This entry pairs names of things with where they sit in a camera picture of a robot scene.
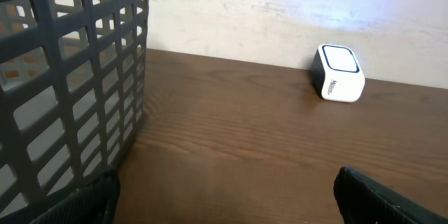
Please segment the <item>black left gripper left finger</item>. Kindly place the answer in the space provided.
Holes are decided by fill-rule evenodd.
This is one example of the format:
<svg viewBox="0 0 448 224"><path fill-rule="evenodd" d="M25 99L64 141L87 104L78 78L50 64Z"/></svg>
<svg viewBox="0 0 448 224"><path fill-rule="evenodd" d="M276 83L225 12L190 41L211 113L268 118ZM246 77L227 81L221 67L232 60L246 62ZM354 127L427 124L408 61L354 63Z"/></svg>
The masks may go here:
<svg viewBox="0 0 448 224"><path fill-rule="evenodd" d="M87 185L35 217L31 223L111 224L115 218L120 182L116 171L105 171Z"/></svg>

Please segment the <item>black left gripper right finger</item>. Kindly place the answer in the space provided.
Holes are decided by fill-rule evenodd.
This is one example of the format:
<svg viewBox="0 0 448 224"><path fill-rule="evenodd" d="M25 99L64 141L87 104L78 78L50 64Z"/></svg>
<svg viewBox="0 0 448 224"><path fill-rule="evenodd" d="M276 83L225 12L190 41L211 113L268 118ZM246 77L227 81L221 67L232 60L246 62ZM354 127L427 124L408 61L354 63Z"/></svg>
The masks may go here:
<svg viewBox="0 0 448 224"><path fill-rule="evenodd" d="M445 217L351 167L341 167L333 193L345 224L447 224Z"/></svg>

